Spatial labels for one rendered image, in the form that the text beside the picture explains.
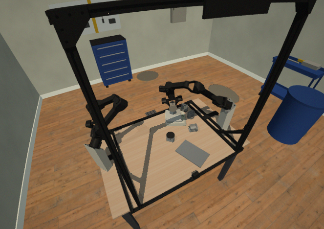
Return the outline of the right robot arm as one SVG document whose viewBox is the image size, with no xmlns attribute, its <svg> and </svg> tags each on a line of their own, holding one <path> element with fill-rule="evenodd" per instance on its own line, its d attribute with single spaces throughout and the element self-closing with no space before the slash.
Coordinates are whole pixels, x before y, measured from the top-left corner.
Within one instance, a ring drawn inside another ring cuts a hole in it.
<svg viewBox="0 0 324 229">
<path fill-rule="evenodd" d="M 189 88 L 189 83 L 194 83 L 194 88 L 191 90 Z M 198 81 L 184 81 L 184 82 L 166 82 L 165 86 L 159 86 L 159 92 L 166 92 L 166 96 L 168 94 L 174 94 L 175 89 L 188 89 L 190 92 L 195 93 L 195 94 L 202 94 L 205 97 L 209 98 L 212 100 L 212 103 L 216 105 L 217 107 L 230 110 L 232 107 L 232 102 L 228 101 L 227 97 L 224 96 L 216 96 L 207 89 L 205 89 L 204 85 L 201 82 Z"/>
</svg>

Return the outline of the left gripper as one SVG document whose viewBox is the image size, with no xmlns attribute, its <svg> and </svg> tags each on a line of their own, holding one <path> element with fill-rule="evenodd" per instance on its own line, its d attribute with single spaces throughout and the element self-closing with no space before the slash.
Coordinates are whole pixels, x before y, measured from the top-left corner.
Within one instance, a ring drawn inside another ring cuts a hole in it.
<svg viewBox="0 0 324 229">
<path fill-rule="evenodd" d="M 86 121 L 86 124 L 85 124 L 85 126 L 87 127 L 87 128 L 93 128 L 93 126 L 94 126 L 94 124 L 96 123 L 96 121 L 95 121 L 95 119 L 94 118 L 92 118 L 92 120 L 93 121 L 91 121 L 91 120 L 87 120 Z"/>
</svg>

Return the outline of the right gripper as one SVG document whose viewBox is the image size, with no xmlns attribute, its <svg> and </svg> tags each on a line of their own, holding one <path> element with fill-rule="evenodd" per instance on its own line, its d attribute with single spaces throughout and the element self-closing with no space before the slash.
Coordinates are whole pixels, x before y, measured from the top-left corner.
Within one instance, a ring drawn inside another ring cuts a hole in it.
<svg viewBox="0 0 324 229">
<path fill-rule="evenodd" d="M 177 105 L 177 103 L 178 103 L 179 101 L 183 101 L 181 95 L 179 95 L 179 96 L 177 96 L 177 97 L 175 98 L 174 94 L 168 94 L 168 97 L 169 97 L 169 99 L 166 99 L 165 97 L 162 98 L 162 104 L 165 104 L 165 103 L 166 103 L 168 106 L 170 106 L 169 101 L 175 100 L 175 105 Z"/>
</svg>

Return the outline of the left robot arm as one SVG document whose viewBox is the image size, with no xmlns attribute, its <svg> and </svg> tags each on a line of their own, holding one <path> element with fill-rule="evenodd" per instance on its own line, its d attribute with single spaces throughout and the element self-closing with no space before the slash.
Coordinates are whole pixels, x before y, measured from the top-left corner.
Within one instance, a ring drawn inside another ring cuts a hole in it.
<svg viewBox="0 0 324 229">
<path fill-rule="evenodd" d="M 105 99 L 97 100 L 100 110 L 102 110 L 106 105 L 113 103 L 112 109 L 104 117 L 107 126 L 110 124 L 110 122 L 115 118 L 115 116 L 119 112 L 123 111 L 128 106 L 128 102 L 126 100 L 124 100 L 120 97 L 118 98 L 118 97 L 119 97 L 118 95 L 112 94 L 111 96 L 109 96 Z M 91 117 L 94 118 L 88 104 L 86 104 L 86 109 L 90 113 Z M 92 139 L 90 141 L 89 146 L 92 148 L 100 149 L 102 140 L 104 140 L 104 138 L 102 137 L 102 134 L 101 134 L 100 129 L 98 128 L 97 124 L 95 124 L 93 126 L 93 128 L 91 129 L 90 136 Z"/>
</svg>

